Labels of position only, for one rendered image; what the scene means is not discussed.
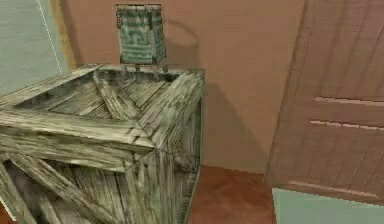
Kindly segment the green patterned square vessel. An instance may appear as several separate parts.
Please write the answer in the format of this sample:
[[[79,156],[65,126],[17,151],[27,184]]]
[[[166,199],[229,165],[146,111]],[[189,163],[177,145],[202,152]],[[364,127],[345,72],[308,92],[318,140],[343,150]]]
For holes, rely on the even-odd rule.
[[[120,63],[168,71],[161,4],[117,4]]]

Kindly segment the weathered grey wooden crate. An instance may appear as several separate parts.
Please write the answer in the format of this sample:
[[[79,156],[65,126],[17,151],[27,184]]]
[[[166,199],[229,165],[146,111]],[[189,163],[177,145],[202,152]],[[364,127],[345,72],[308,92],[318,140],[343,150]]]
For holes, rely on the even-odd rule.
[[[87,65],[0,97],[0,204],[17,224],[188,224],[205,73]]]

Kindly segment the brown wooden room door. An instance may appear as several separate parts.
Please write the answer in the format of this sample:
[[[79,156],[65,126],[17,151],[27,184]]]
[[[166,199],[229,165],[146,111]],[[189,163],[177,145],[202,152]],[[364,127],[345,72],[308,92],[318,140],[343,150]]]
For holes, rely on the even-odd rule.
[[[305,0],[265,180],[384,206],[384,0]]]

